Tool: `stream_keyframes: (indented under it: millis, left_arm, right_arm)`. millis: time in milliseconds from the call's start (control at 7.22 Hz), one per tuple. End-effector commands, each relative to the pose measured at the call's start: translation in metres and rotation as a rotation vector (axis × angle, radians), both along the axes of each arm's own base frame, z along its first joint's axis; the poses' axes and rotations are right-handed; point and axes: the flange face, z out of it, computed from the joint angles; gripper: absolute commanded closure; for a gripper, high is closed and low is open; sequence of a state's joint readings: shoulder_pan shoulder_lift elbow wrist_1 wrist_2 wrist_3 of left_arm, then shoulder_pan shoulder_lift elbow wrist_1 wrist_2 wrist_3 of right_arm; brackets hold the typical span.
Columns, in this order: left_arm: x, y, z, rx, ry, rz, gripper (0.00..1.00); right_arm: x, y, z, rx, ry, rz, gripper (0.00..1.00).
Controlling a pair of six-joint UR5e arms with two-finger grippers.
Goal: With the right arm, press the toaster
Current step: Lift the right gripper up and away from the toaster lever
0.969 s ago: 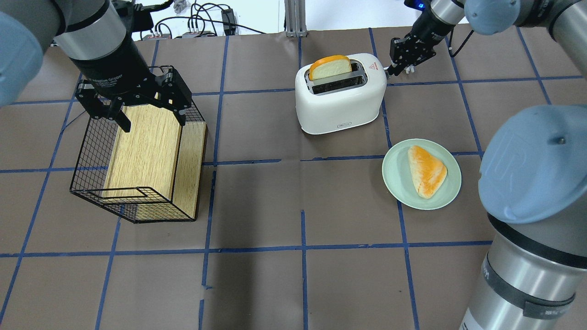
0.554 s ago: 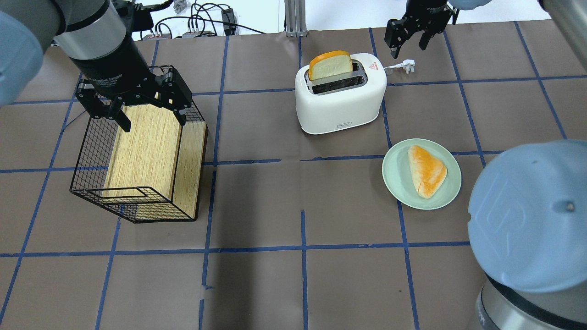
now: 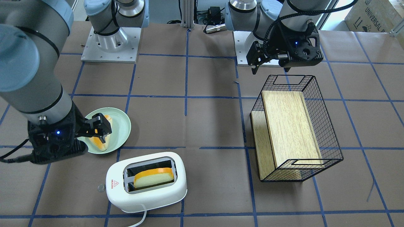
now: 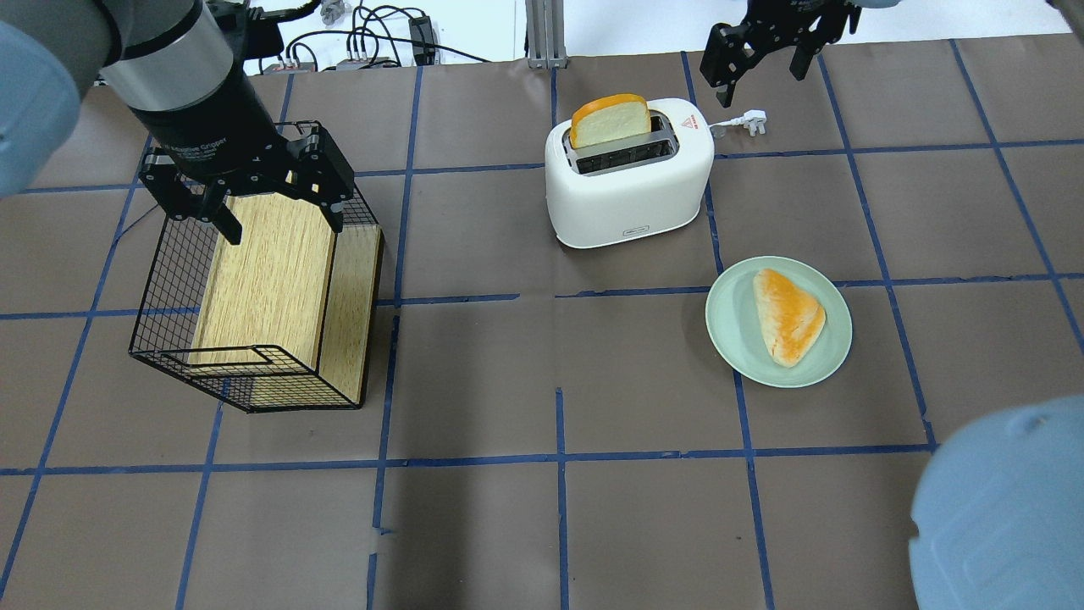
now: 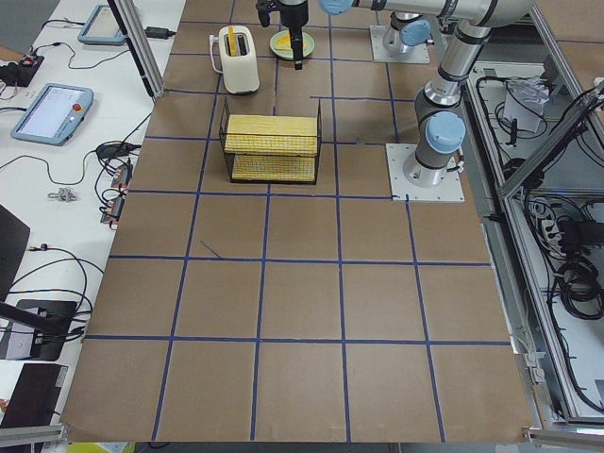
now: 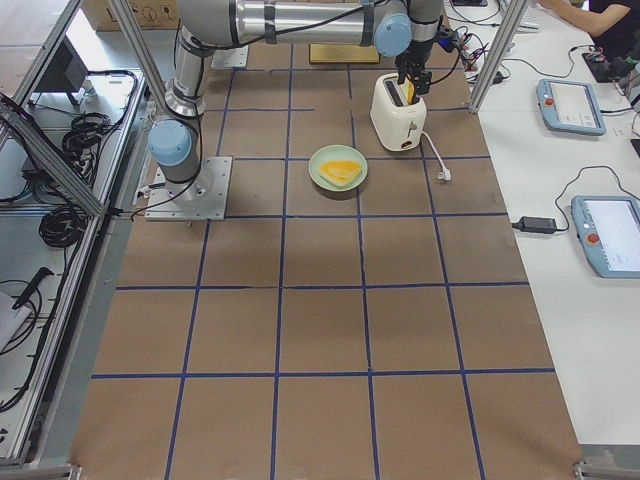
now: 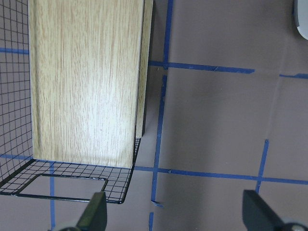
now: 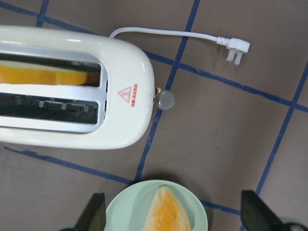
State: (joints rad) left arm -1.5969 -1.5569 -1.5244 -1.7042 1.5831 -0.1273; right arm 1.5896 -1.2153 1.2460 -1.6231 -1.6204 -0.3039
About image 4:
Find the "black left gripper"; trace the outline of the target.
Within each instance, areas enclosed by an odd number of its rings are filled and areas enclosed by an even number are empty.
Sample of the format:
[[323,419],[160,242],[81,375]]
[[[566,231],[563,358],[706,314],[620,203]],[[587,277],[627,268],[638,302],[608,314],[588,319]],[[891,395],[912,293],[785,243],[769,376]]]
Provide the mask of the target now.
[[133,111],[154,146],[139,178],[168,219],[199,219],[231,246],[241,223],[230,197],[279,193],[321,209],[341,233],[341,209],[354,197],[354,171],[320,121],[275,124],[248,77],[228,73],[224,85],[189,107]]

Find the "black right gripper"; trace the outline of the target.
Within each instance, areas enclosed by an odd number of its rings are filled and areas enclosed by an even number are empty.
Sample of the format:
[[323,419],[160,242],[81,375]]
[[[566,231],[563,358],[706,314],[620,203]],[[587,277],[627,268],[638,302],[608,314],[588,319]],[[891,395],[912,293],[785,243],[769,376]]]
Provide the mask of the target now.
[[791,75],[805,80],[813,59],[825,46],[855,33],[862,8],[852,1],[748,1],[736,25],[717,23],[708,35],[700,73],[717,86],[717,100],[731,108],[744,73],[766,55],[793,47]]

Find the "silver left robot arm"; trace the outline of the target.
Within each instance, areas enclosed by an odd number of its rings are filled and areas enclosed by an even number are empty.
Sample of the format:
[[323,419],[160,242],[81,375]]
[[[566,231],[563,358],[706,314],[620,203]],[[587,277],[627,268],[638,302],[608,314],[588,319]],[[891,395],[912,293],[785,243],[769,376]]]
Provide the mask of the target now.
[[247,1],[4,1],[1,4],[1,192],[37,178],[76,127],[96,80],[147,128],[139,181],[172,220],[197,219],[241,242],[229,197],[278,193],[320,208],[341,232],[354,173],[321,124],[279,133],[244,70],[284,49],[279,24],[308,1],[264,11]]

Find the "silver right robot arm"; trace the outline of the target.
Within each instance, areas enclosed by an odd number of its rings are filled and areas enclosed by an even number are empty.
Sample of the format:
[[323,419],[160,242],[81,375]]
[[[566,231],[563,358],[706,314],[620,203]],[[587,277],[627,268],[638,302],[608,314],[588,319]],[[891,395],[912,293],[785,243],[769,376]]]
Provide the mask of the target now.
[[[728,107],[737,81],[793,47],[810,63],[864,8],[887,1],[750,1],[710,28],[700,72]],[[909,575],[921,609],[1080,609],[1081,395],[1002,408],[953,433],[911,503]]]

